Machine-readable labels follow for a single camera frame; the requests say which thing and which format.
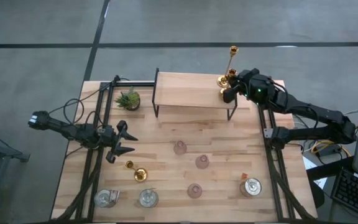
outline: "yellow cable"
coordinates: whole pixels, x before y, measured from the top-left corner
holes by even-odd
[[[325,144],[325,146],[323,146],[321,149],[317,149],[317,147],[321,144]],[[328,141],[328,140],[320,141],[311,149],[311,153],[316,154],[317,152],[327,148],[330,144],[334,144],[334,143],[332,141]],[[343,147],[343,146],[341,146],[341,147],[342,147],[343,151],[347,154],[348,157],[352,156],[345,147]]]

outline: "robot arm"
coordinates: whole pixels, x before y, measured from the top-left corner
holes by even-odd
[[[238,93],[244,95],[264,109],[276,113],[293,113],[327,124],[322,128],[287,129],[277,127],[265,129],[264,135],[272,147],[283,149],[292,140],[328,139],[338,144],[350,144],[356,140],[356,126],[340,111],[328,110],[298,101],[271,77],[261,75],[259,70],[243,70],[228,78],[230,88],[223,92],[223,100],[231,102]]]
[[[128,125],[125,121],[118,122],[118,133],[116,133],[111,125],[104,125],[102,128],[96,129],[92,124],[68,124],[50,117],[46,111],[36,111],[31,116],[29,126],[37,130],[50,129],[56,131],[62,134],[64,138],[76,140],[81,146],[88,149],[111,147],[106,156],[110,163],[114,163],[115,156],[135,150],[130,147],[122,147],[121,138],[137,141],[137,138],[127,133]]]

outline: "small succulent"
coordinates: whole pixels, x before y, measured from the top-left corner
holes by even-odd
[[[121,92],[121,96],[115,100],[118,103],[118,107],[132,110],[137,108],[140,103],[140,96],[138,92],[134,91],[134,87],[131,86],[127,93]]]

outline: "concrete floor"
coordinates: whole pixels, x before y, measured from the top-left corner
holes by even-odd
[[[102,5],[0,0],[0,44],[92,43]],[[112,0],[101,37],[103,43],[232,41],[358,42],[358,0]],[[10,163],[0,191],[0,223],[48,220],[67,141],[31,130],[27,121],[33,111],[78,97],[89,55],[90,49],[0,49],[0,137],[31,153],[27,164]],[[91,80],[152,80],[156,67],[222,73],[227,60],[227,48],[99,49]],[[241,48],[232,67],[255,67],[284,79],[299,100],[343,112],[358,109],[358,47]],[[358,123],[358,114],[350,118]],[[346,147],[354,152],[354,144]],[[329,219],[330,205],[328,200],[318,210],[322,220]],[[358,222],[343,213],[336,208],[331,218]]]

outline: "brass candle holder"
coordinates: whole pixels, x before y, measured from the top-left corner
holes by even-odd
[[[127,161],[125,163],[125,167],[127,169],[133,169],[135,171],[134,178],[135,178],[136,181],[143,182],[143,181],[145,181],[147,179],[147,170],[145,170],[144,168],[135,169],[134,168],[134,162]]]
[[[230,68],[229,73],[227,74],[227,77],[232,78],[237,75],[236,69]],[[219,97],[223,100],[223,93],[225,90],[227,90],[229,87],[221,88],[221,91],[219,91]]]
[[[236,53],[239,51],[239,48],[236,46],[231,46],[230,47],[230,59],[229,59],[229,64],[227,65],[227,69],[224,73],[224,75],[221,75],[217,80],[216,83],[220,86],[220,87],[228,87],[229,83],[227,82],[227,78],[228,78],[228,74],[229,74],[229,67],[231,64],[231,60],[233,59],[233,57],[236,55]]]

